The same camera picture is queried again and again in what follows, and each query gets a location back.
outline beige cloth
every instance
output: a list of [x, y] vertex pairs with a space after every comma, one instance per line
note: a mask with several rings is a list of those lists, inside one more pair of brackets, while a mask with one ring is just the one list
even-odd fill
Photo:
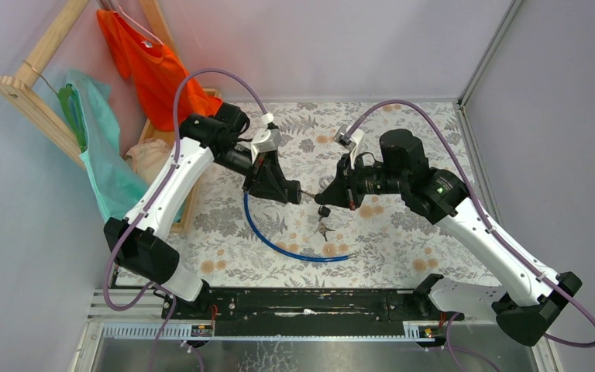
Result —
[[126, 152], [126, 163], [147, 184], [152, 184], [172, 149], [161, 139], [149, 138]]

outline white hanger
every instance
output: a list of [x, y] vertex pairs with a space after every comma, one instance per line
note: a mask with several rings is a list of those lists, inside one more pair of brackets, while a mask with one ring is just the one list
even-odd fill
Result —
[[138, 22], [135, 21], [135, 19], [131, 18], [128, 14], [126, 14], [124, 12], [124, 9], [122, 9], [122, 6], [119, 4], [119, 2], [117, 0], [112, 0], [112, 2], [115, 3], [115, 6], [117, 6], [116, 12], [125, 16], [129, 21], [131, 21], [134, 25], [138, 26], [142, 31], [146, 32], [148, 35], [150, 35], [151, 37], [153, 37], [157, 43], [159, 43], [160, 45], [163, 45], [163, 42], [160, 41], [160, 39], [158, 38], [158, 36], [154, 35], [151, 31], [149, 31], [148, 29], [144, 28], [143, 25], [139, 24]]

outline green hanger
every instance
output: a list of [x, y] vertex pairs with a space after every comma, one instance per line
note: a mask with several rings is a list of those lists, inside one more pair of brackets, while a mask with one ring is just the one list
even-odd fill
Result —
[[58, 91], [57, 97], [58, 101], [60, 101], [60, 107], [63, 109], [63, 114], [65, 114], [72, 132], [76, 135], [78, 146], [83, 153], [88, 149], [88, 145], [85, 142], [83, 111], [81, 110], [81, 100], [79, 99], [78, 92], [72, 84], [66, 84], [64, 88]]

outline teal cloth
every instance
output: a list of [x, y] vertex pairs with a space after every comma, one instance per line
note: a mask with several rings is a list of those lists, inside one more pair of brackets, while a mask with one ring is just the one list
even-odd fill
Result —
[[119, 156], [119, 124], [108, 105], [111, 88], [77, 71], [67, 72], [77, 91], [74, 107], [81, 113], [88, 148], [80, 155], [104, 222], [124, 215], [145, 195], [147, 184]]

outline reflective metal surface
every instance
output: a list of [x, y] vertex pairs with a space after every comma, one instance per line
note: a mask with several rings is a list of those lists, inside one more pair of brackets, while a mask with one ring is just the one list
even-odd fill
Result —
[[[530, 348], [497, 327], [456, 325], [452, 344], [482, 353], [502, 372], [536, 371]], [[93, 371], [145, 371], [150, 340], [103, 339]], [[448, 350], [425, 352], [414, 343], [212, 341], [198, 349], [208, 372], [214, 371], [456, 371]], [[457, 353], [469, 372], [494, 371], [482, 360]], [[177, 341], [160, 341], [154, 371], [199, 371], [197, 358]]]

